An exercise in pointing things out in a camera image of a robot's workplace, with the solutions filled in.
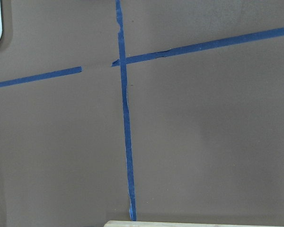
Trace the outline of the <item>wooden cutting board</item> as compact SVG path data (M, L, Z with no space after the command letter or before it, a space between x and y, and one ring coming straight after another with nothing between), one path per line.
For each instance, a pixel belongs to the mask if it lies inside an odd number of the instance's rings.
M219 222L162 222L110 220L104 227L284 227L284 223L219 223Z

